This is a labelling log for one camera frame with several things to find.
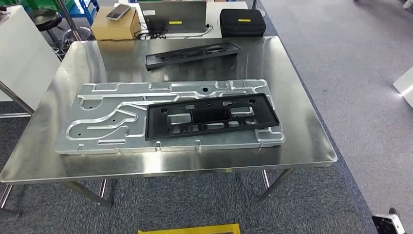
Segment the cardboard box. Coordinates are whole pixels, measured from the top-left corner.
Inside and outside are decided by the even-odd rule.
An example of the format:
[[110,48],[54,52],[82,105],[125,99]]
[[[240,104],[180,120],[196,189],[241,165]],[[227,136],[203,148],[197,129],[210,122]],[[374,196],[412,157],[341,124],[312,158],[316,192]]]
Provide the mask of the cardboard box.
[[96,40],[135,39],[135,33],[141,30],[136,8],[132,7],[119,20],[107,19],[106,15],[114,7],[101,6],[92,25]]

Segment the black carrying case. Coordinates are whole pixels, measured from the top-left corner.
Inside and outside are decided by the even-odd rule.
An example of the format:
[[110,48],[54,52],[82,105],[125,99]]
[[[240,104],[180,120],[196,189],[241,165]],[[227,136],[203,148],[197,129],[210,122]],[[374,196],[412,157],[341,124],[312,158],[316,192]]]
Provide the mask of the black carrying case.
[[266,29],[259,10],[223,9],[220,26],[223,38],[262,37]]

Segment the smartphone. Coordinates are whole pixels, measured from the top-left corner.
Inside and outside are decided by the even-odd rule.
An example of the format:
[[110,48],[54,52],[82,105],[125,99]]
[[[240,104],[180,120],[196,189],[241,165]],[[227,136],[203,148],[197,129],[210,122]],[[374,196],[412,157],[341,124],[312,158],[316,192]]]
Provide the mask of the smartphone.
[[113,9],[106,18],[110,20],[119,20],[131,7],[128,5],[119,4],[115,9]]
[[405,234],[400,219],[395,214],[372,216],[378,234]]

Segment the gray carpet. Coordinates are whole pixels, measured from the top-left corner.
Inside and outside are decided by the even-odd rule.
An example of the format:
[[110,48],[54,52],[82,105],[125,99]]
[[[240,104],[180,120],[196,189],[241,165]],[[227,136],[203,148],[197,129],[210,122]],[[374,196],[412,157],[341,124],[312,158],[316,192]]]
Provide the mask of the gray carpet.
[[[265,20],[266,34],[276,34],[269,18]],[[77,19],[76,23],[82,25],[82,20]],[[0,121],[1,169],[27,120],[14,119],[13,124],[11,120]],[[15,187],[6,205],[23,211],[23,215],[0,219],[0,230],[5,234],[132,234],[138,229],[239,223],[243,234],[375,233],[370,210],[330,139],[339,158],[336,164],[296,170],[264,202],[258,200],[264,189],[259,172],[112,180],[105,195],[113,201],[110,209],[101,208],[59,184],[24,185]],[[269,171],[270,179],[274,180],[279,173]],[[83,183],[94,191],[99,186],[99,181]]]
[[413,66],[398,0],[261,0],[373,213],[413,232],[413,108],[392,83]]

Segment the yellow object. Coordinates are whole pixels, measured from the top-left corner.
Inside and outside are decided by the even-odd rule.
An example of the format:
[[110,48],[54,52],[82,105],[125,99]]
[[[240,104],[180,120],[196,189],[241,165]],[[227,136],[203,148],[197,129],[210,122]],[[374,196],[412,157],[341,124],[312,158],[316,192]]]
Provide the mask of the yellow object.
[[182,21],[169,21],[169,24],[182,24]]
[[139,16],[135,7],[127,11],[119,20],[107,19],[106,15],[114,7],[101,6],[92,25],[96,40],[134,39],[134,34],[141,30]]
[[138,234],[241,234],[240,226],[236,224],[207,226],[199,228],[182,228],[173,230],[161,230],[161,231],[138,231]]

